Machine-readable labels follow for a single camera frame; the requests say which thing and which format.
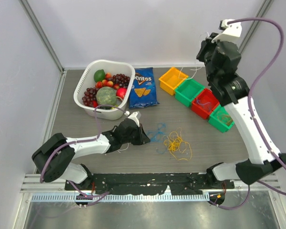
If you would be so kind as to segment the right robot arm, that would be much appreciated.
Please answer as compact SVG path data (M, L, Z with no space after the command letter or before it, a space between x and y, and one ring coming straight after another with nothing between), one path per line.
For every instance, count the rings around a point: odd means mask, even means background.
M223 180L239 179L251 185L286 168L286 153L281 153L272 142L256 112L251 89L236 73L241 60L237 45L229 36L211 33L201 42L196 58L204 63L208 85L233 119L248 152L247 160L219 163L208 168L206 184L217 188Z

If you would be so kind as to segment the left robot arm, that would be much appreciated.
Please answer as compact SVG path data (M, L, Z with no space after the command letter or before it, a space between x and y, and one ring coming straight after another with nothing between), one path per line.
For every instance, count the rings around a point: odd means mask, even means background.
M150 139L138 119L124 119L113 129L94 137L66 138L54 134L32 155L32 160L40 172L40 182L50 183L59 178L75 185L80 190L88 190L93 176L84 164L74 164L72 160L92 155L107 154L121 149L124 144L144 145Z

